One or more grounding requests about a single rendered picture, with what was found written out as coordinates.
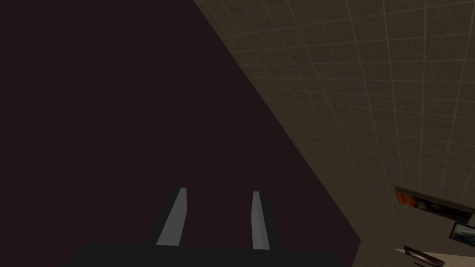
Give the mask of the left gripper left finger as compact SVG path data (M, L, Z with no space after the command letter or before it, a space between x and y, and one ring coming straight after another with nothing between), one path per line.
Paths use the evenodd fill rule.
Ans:
M187 189L173 188L147 235L147 245L178 246L187 215Z

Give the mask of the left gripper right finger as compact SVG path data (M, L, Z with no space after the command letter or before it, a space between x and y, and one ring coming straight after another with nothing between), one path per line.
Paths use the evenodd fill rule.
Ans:
M264 191L254 191L252 195L251 233L253 249L281 250L270 199Z

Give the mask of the dark brown framed picture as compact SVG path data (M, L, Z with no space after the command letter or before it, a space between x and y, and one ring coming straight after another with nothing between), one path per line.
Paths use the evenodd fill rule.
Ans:
M446 263L440 259L435 258L427 253L415 250L404 245L404 253L418 261L428 264L432 267L444 267Z

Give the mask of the framed picture with orange patch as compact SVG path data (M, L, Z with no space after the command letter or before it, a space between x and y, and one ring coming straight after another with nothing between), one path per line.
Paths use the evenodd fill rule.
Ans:
M405 206L413 207L452 221L469 224L475 208L456 204L437 197L417 193L404 188L395 187L396 201Z

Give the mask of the small dark framed picture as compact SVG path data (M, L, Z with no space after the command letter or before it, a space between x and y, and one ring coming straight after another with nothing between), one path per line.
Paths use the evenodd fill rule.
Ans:
M449 238L475 248L475 227L455 222Z

